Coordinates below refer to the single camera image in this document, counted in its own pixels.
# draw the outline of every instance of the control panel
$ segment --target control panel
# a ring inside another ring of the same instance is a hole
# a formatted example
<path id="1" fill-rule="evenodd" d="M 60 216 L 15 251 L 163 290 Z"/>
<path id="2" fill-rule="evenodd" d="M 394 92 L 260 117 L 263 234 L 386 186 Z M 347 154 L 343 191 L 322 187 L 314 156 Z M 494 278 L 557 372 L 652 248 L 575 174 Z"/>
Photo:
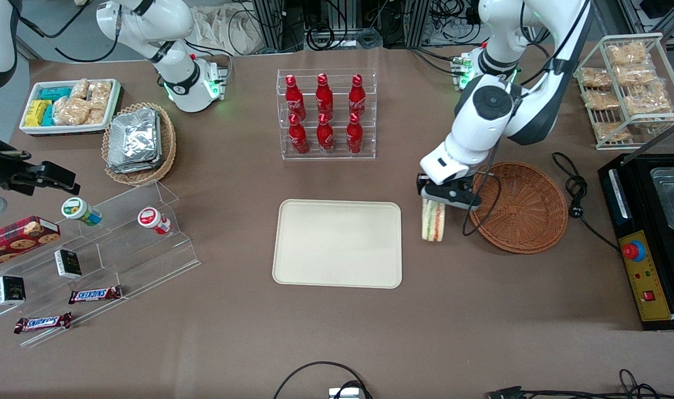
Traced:
<path id="1" fill-rule="evenodd" d="M 619 240 L 625 268 L 642 321 L 670 319 L 670 308 L 650 256 L 645 233 L 635 232 Z"/>

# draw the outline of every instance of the cookie box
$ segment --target cookie box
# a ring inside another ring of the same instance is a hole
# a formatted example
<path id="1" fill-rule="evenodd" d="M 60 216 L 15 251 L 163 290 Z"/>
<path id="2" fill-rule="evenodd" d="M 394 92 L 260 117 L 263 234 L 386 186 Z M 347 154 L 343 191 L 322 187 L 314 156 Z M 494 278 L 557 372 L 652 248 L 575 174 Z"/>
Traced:
<path id="1" fill-rule="evenodd" d="M 78 125 L 78 126 L 25 126 L 24 118 L 29 112 L 31 101 L 39 99 L 41 89 L 46 88 L 73 88 L 77 80 L 61 80 L 61 81 L 40 81 L 35 83 L 31 88 L 31 93 L 27 99 L 24 112 L 22 112 L 21 121 L 19 122 L 19 129 L 29 136 L 71 136 L 76 134 L 100 134 L 105 131 L 106 126 L 111 123 L 113 115 L 119 106 L 119 97 L 121 95 L 121 84 L 116 79 L 93 79 L 89 80 L 104 80 L 111 83 L 111 96 L 106 106 L 105 116 L 103 121 L 99 124 L 92 125 Z"/>
<path id="2" fill-rule="evenodd" d="M 0 263 L 61 237 L 57 224 L 30 216 L 0 229 Z"/>

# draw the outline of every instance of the round wicker basket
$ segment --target round wicker basket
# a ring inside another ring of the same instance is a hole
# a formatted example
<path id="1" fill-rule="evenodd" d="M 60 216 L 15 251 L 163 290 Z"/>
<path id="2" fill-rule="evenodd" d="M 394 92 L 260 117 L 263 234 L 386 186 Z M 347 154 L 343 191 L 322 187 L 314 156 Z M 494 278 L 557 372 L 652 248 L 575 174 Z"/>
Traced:
<path id="1" fill-rule="evenodd" d="M 568 208 L 563 193 L 541 170 L 521 162 L 497 162 L 492 173 L 502 183 L 502 193 L 489 219 L 479 232 L 497 247 L 514 253 L 539 253 L 553 247 L 568 224 Z M 474 179 L 477 190 L 484 175 Z M 478 224 L 497 196 L 497 181 L 487 179 L 481 192 L 481 206 L 471 212 Z"/>
<path id="2" fill-rule="evenodd" d="M 172 164 L 175 162 L 175 154 L 177 153 L 177 137 L 175 136 L 175 127 L 170 121 L 170 117 L 167 115 L 167 112 L 162 109 L 161 106 L 157 104 L 149 104 L 141 102 L 139 104 L 133 104 L 126 108 L 121 109 L 118 114 L 127 114 L 129 112 L 134 112 L 140 108 L 152 108 L 160 114 L 160 135 L 162 137 L 162 156 L 165 158 L 165 162 L 162 163 L 162 166 L 157 169 L 151 170 L 140 170 L 139 172 L 131 173 L 116 173 L 106 167 L 106 174 L 109 175 L 113 180 L 119 183 L 124 183 L 127 185 L 139 186 L 143 185 L 150 180 L 160 180 L 162 179 L 167 172 L 172 168 Z M 103 146 L 101 147 L 101 156 L 103 160 L 108 162 L 108 139 L 110 135 L 110 126 L 106 127 L 106 131 L 103 133 Z"/>

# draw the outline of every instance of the table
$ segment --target table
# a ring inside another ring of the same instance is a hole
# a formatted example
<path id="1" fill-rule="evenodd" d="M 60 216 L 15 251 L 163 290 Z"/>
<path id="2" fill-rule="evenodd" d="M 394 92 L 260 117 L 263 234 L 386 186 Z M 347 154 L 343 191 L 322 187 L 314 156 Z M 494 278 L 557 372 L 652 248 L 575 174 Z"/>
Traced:
<path id="1" fill-rule="evenodd" d="M 449 49 L 458 54 L 464 48 Z M 540 54 L 527 52 L 526 71 Z M 0 323 L 0 397 L 271 397 L 304 363 L 345 363 L 376 397 L 480 397 L 497 388 L 610 391 L 620 368 L 674 391 L 674 331 L 639 331 L 618 253 L 575 220 L 537 255 L 514 255 L 459 234 L 449 209 L 442 243 L 421 240 L 418 161 L 443 141 L 457 95 L 448 75 L 405 50 L 301 52 L 236 58 L 226 101 L 184 114 L 155 86 L 147 62 L 32 62 L 31 80 L 115 78 L 124 106 L 155 102 L 178 134 L 162 180 L 180 201 L 177 219 L 200 267 L 32 349 Z M 284 162 L 275 108 L 277 68 L 378 68 L 377 159 Z M 595 171 L 615 152 L 593 148 L 571 83 L 542 143 L 504 141 L 497 158 L 539 167 L 563 186 L 550 154 L 563 151 L 587 178 L 588 220 L 613 237 Z M 101 202 L 129 187 L 104 174 L 101 136 L 31 138 L 18 149 L 74 170 L 81 195 Z M 29 214 L 60 219 L 68 197 L 3 193 L 0 226 Z M 395 290 L 279 285 L 271 277 L 278 207 L 288 198 L 390 201 L 401 207 L 403 282 Z M 318 366 L 282 397 L 326 397 L 348 374 Z"/>

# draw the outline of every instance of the red bottle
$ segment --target red bottle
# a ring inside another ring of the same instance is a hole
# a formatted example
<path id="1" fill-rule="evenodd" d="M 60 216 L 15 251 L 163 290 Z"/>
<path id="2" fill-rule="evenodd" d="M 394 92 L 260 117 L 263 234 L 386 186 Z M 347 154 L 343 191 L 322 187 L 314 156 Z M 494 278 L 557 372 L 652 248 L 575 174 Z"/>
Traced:
<path id="1" fill-rule="evenodd" d="M 352 76 L 352 90 L 349 91 L 349 113 L 357 113 L 359 116 L 364 114 L 365 100 L 367 94 L 362 88 L 362 75 Z"/>
<path id="2" fill-rule="evenodd" d="M 332 89 L 327 86 L 327 75 L 321 73 L 317 75 L 317 91 L 315 91 L 317 98 L 317 112 L 318 114 L 325 114 L 328 121 L 332 121 L 333 106 Z"/>
<path id="3" fill-rule="evenodd" d="M 285 77 L 285 84 L 287 89 L 285 91 L 285 100 L 288 103 L 288 109 L 291 114 L 296 114 L 300 121 L 304 121 L 307 117 L 305 111 L 305 101 L 302 99 L 302 93 L 295 83 L 295 76 L 287 75 Z"/>
<path id="4" fill-rule="evenodd" d="M 288 121 L 290 122 L 288 134 L 290 134 L 290 141 L 295 149 L 295 152 L 298 154 L 307 154 L 307 152 L 310 151 L 310 146 L 307 143 L 305 128 L 300 124 L 296 114 L 291 114 L 288 117 Z"/>
<path id="5" fill-rule="evenodd" d="M 364 130 L 359 124 L 359 114 L 353 112 L 349 116 L 349 124 L 347 125 L 347 147 L 349 147 L 350 154 L 359 154 L 362 151 L 362 137 Z"/>
<path id="6" fill-rule="evenodd" d="M 329 124 L 329 119 L 326 114 L 319 114 L 317 116 L 317 142 L 320 143 L 320 151 L 323 154 L 329 154 L 335 151 L 335 141 L 333 138 L 332 126 Z"/>

